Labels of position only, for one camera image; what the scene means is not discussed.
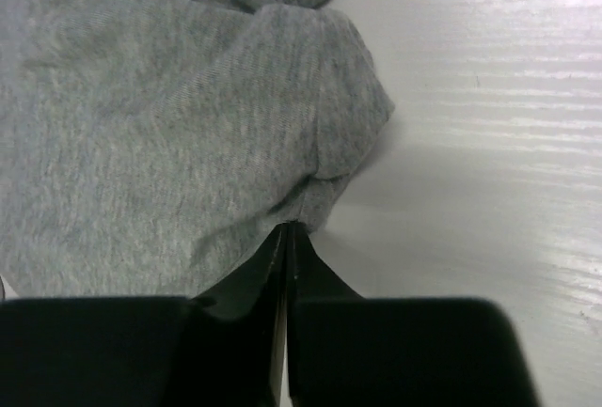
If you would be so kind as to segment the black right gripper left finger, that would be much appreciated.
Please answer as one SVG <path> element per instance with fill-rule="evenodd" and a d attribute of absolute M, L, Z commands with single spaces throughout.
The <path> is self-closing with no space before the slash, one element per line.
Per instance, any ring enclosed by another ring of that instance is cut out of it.
<path fill-rule="evenodd" d="M 276 406 L 286 227 L 194 298 L 38 298 L 1 307 L 5 406 Z"/>

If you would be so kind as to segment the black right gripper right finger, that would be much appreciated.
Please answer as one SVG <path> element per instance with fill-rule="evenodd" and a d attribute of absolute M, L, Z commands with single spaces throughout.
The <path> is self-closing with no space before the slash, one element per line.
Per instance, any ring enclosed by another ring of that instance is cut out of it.
<path fill-rule="evenodd" d="M 515 330 L 475 298 L 365 298 L 287 227 L 288 379 L 296 406 L 535 406 Z"/>

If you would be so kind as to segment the grey adidas t-shirt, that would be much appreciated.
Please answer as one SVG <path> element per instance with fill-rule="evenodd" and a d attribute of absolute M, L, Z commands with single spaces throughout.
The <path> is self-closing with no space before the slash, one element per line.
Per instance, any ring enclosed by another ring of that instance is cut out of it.
<path fill-rule="evenodd" d="M 329 0 L 1 0 L 1 275 L 196 296 L 321 226 L 394 106 Z"/>

